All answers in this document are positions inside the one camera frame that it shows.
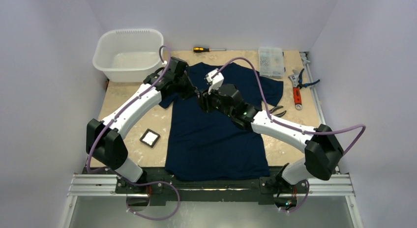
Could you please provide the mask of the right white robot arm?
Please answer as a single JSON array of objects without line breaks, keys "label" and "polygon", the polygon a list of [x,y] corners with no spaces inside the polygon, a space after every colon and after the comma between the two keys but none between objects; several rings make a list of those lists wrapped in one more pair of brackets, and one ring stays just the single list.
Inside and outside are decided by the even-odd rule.
[{"label": "right white robot arm", "polygon": [[310,178],[327,181],[343,156],[343,149],[331,129],[299,125],[270,115],[268,111],[244,101],[233,84],[199,93],[198,104],[205,112],[219,111],[241,130],[267,135],[287,143],[304,154],[304,158],[287,164],[276,176],[276,186],[288,192],[295,184]]}]

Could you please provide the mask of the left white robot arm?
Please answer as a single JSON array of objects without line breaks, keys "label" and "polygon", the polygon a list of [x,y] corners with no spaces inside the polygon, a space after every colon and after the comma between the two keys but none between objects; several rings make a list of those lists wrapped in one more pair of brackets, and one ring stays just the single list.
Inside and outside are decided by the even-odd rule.
[{"label": "left white robot arm", "polygon": [[92,119],[87,124],[86,169],[95,159],[128,180],[127,186],[134,193],[145,190],[146,173],[128,156],[124,139],[133,126],[153,107],[173,94],[188,98],[195,94],[195,87],[187,74],[186,61],[171,57],[165,67],[149,74],[138,90],[117,110],[102,120]]}]

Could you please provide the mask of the navy blue t-shirt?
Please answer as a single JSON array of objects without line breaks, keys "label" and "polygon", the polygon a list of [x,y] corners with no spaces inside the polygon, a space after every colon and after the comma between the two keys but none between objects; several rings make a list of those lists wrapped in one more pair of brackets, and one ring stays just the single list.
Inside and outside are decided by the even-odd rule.
[{"label": "navy blue t-shirt", "polygon": [[[207,88],[205,75],[220,67],[197,63],[189,69],[190,79],[199,90],[204,90]],[[262,97],[252,69],[231,63],[221,74],[224,84],[234,84],[245,102],[261,107]],[[267,103],[277,106],[283,96],[283,81],[259,79]],[[237,128],[219,111],[205,113],[196,96],[183,100],[173,94],[159,105],[165,109],[173,105],[165,169],[178,179],[206,181],[270,176],[260,134]]]}]

